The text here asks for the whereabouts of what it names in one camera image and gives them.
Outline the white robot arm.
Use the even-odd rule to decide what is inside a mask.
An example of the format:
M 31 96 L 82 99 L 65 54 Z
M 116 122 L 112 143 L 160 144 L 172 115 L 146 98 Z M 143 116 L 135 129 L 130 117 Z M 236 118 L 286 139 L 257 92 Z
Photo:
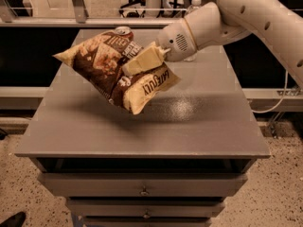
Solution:
M 256 35 L 303 87 L 303 18 L 278 0 L 212 0 L 164 27 L 122 70 L 132 76 L 182 61 L 208 46 L 231 44 L 243 31 Z

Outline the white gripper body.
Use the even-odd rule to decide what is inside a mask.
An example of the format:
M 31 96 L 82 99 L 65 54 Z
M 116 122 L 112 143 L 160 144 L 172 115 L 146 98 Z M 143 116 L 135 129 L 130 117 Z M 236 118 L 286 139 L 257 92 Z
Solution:
M 164 27 L 156 43 L 169 52 L 166 61 L 182 61 L 210 45 L 222 45 L 227 39 L 217 5 L 209 2 L 184 18 Z

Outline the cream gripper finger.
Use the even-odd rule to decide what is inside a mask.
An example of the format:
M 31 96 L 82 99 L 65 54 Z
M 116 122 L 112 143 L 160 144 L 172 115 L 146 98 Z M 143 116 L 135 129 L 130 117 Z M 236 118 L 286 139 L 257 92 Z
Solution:
M 125 63 L 122 66 L 122 71 L 126 76 L 133 76 L 152 70 L 162 65 L 165 55 L 166 50 L 152 42 L 138 55 Z

